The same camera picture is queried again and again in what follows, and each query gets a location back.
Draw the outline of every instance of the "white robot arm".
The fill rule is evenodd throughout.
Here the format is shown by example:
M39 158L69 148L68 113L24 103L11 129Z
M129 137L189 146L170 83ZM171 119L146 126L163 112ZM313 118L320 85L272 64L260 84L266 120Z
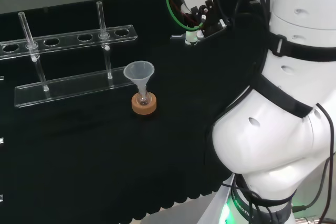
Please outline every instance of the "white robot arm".
M183 3L186 9L194 5L190 0ZM308 115L298 116L282 108L275 102L276 98L271 99L253 86L249 94L214 125L213 144L219 159L232 172L242 174L247 188L262 199L289 198L330 156L330 125L316 104L322 105L336 125L335 17L334 0L273 2L270 32L280 35L279 43L276 50L268 51L262 77L281 90L278 92L311 108ZM293 50L284 50L287 45ZM335 56L326 59L324 54L328 54L328 49ZM301 50L312 53L297 57ZM241 211L242 204L248 204L245 196L238 191L229 200L238 224L248 222L248 209ZM286 207L288 203L269 209L274 217L279 217L288 215ZM289 214L285 220L279 217L275 223L292 224L295 219Z

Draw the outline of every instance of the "black strap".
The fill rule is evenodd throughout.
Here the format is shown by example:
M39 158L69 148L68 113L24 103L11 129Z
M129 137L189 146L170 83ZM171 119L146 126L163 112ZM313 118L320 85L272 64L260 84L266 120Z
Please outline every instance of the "black strap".
M241 174L236 175L236 176L237 176L237 180L236 180L237 186L242 187L242 188L247 188L247 185L246 185L246 182L245 182L243 176ZM247 194L244 191L242 191L242 193L243 193L243 195L246 199L250 199L250 201L257 206L274 207L274 206L280 206L280 205L283 205L283 204L286 204L286 203L290 202L292 200L292 198L294 197L294 195L296 193L296 190L291 196L289 196L286 199L281 199L281 200L259 199L259 198L255 197L253 195Z
M299 118L304 118L313 109L283 92L263 75L256 75L250 86L276 106Z
M285 36L273 33L269 33L268 48L275 56L279 57L288 56L299 60L315 62L336 61L335 47L310 47L292 43Z

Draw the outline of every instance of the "black tablecloth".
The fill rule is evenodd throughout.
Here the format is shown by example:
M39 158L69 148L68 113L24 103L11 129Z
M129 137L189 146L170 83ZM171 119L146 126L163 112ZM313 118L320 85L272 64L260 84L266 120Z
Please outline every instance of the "black tablecloth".
M250 10L249 0L242 10ZM222 0L230 14L236 0ZM230 175L204 133L246 87L262 51L253 20L196 47L172 44L183 32L164 0L103 0L107 27L133 24L138 40L113 46L112 64L154 64L154 116L136 116L136 86L14 107L14 87L38 82L29 57L0 61L1 224L129 223L175 201L218 190ZM98 28L96 2L26 11L33 36ZM0 15L0 40L23 38L17 13ZM100 47L43 54L48 80L104 69Z

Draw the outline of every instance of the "acrylic test tube rack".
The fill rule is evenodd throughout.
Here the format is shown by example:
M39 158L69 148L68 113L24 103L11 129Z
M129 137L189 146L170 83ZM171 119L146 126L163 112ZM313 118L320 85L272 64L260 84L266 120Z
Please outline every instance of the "acrylic test tube rack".
M75 33L32 37L26 16L18 14L26 39L0 42L0 60L30 56L40 82L15 87L15 106L24 107L78 95L132 85L121 68L111 67L110 44L137 39L132 25L105 27L102 2L97 2L100 29ZM55 80L46 80L40 54L100 45L106 69Z

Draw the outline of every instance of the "funnel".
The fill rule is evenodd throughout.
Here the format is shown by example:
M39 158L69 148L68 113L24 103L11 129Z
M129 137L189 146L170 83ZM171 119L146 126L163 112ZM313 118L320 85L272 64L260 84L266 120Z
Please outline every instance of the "funnel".
M148 115L156 109L156 97L146 91L146 84L154 73L154 66L148 61L135 61L128 64L124 69L126 78L134 82L139 93L132 98L132 107L137 114Z

